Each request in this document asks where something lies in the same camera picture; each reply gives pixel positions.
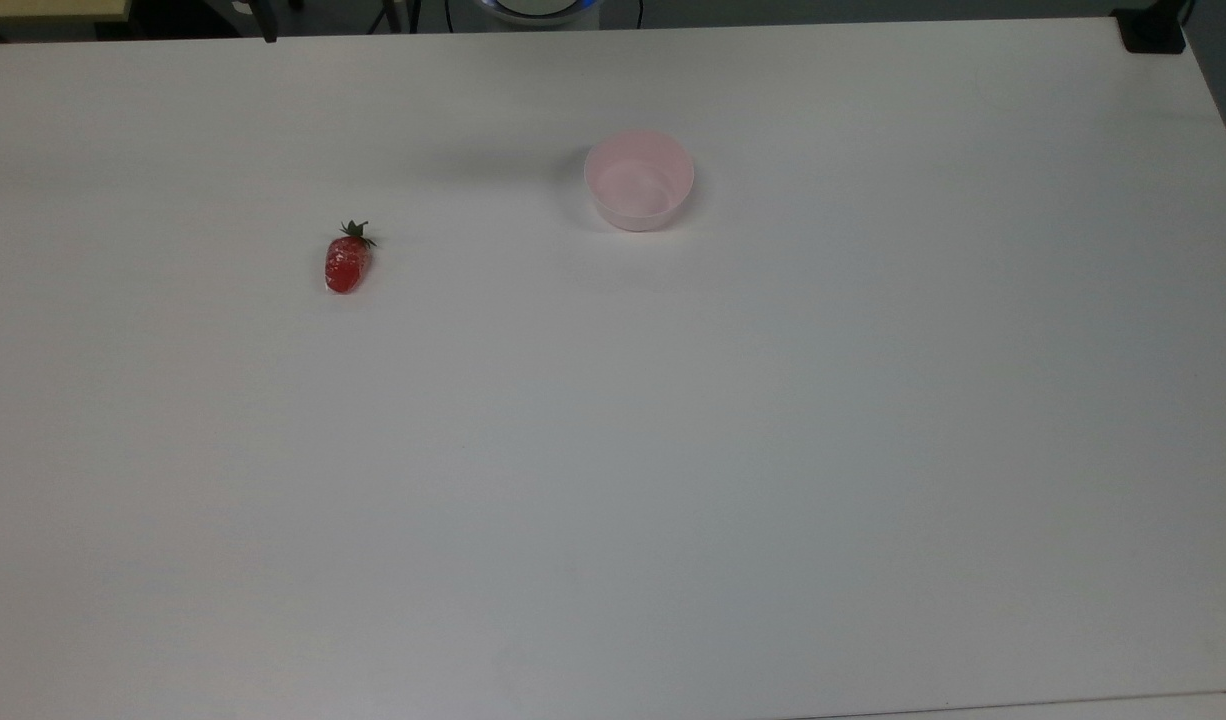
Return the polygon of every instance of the white table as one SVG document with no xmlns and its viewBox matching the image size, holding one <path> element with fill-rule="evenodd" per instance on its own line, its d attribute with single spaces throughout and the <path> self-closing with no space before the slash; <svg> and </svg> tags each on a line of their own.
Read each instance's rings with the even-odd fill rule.
<svg viewBox="0 0 1226 720">
<path fill-rule="evenodd" d="M 1226 694 L 983 707 L 978 710 L 868 715 L 869 720 L 1226 720 Z"/>
<path fill-rule="evenodd" d="M 667 232 L 584 196 L 622 128 L 696 156 Z M 381 247 L 335 297 L 343 220 Z M 1107 18 L 0 47 L 0 720 L 1225 689 L 1193 55 Z"/>
</svg>

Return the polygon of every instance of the table surface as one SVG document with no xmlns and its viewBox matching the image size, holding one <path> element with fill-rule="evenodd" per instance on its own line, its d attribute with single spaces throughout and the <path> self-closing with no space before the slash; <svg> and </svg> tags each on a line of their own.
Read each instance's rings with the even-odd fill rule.
<svg viewBox="0 0 1226 720">
<path fill-rule="evenodd" d="M 116 22 L 129 17 L 132 0 L 0 0 L 0 22 L 83 20 Z"/>
<path fill-rule="evenodd" d="M 666 232 L 585 197 L 623 128 L 695 155 Z M 380 247 L 337 297 L 343 220 Z M 0 720 L 1225 689 L 1189 53 L 1107 18 L 0 47 Z"/>
<path fill-rule="evenodd" d="M 983 707 L 978 710 L 869 715 L 869 720 L 1226 720 L 1226 694 L 1060 702 L 1053 705 Z"/>
</svg>

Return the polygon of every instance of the pink bowl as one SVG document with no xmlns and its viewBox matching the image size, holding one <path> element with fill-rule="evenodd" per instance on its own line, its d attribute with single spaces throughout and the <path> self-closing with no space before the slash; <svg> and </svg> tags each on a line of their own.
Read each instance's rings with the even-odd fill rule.
<svg viewBox="0 0 1226 720">
<path fill-rule="evenodd" d="M 671 222 L 694 182 L 689 152 L 651 129 L 604 139 L 586 155 L 585 174 L 600 217 L 631 232 Z"/>
</svg>

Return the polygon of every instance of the strawberry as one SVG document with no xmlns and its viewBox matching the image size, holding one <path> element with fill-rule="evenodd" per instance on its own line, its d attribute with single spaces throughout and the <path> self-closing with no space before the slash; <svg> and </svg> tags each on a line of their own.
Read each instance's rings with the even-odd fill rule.
<svg viewBox="0 0 1226 720">
<path fill-rule="evenodd" d="M 365 277 L 371 261 L 374 240 L 365 237 L 367 222 L 357 224 L 353 220 L 342 224 L 347 233 L 329 243 L 329 258 L 324 259 L 324 282 L 332 292 L 351 292 Z"/>
</svg>

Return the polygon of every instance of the strawberry stem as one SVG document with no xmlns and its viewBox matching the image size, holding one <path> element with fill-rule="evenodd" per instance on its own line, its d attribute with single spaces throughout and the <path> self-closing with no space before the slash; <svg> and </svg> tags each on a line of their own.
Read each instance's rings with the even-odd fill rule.
<svg viewBox="0 0 1226 720">
<path fill-rule="evenodd" d="M 353 220 L 348 220 L 347 223 L 342 224 L 342 232 L 347 233 L 347 237 L 353 237 L 359 242 L 365 243 L 365 247 L 378 247 L 374 240 L 369 240 L 365 237 L 365 224 L 369 224 L 369 220 L 357 224 Z"/>
</svg>

